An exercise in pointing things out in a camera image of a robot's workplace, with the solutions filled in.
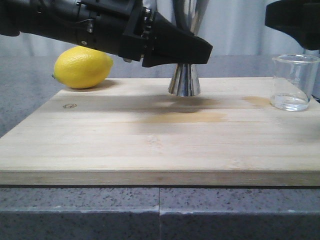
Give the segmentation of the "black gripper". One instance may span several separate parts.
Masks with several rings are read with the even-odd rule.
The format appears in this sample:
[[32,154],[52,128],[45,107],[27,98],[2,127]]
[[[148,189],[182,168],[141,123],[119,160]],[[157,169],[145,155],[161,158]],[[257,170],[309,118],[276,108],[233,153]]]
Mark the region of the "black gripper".
[[206,64],[213,46],[191,33],[190,0],[172,0],[175,25],[141,0],[79,0],[76,43],[150,68]]

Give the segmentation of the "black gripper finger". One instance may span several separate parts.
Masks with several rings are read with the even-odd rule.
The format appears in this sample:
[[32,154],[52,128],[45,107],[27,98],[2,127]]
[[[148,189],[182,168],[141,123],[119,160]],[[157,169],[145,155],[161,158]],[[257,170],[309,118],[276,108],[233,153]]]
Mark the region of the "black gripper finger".
[[320,49],[320,2],[278,0],[266,6],[265,26],[285,33],[307,50]]

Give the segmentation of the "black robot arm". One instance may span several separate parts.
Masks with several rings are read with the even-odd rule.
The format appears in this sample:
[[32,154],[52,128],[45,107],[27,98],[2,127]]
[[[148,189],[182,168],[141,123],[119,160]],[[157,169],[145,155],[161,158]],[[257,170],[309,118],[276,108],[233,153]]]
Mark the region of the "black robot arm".
[[3,0],[0,33],[43,36],[138,61],[146,68],[206,64],[213,49],[140,0]]

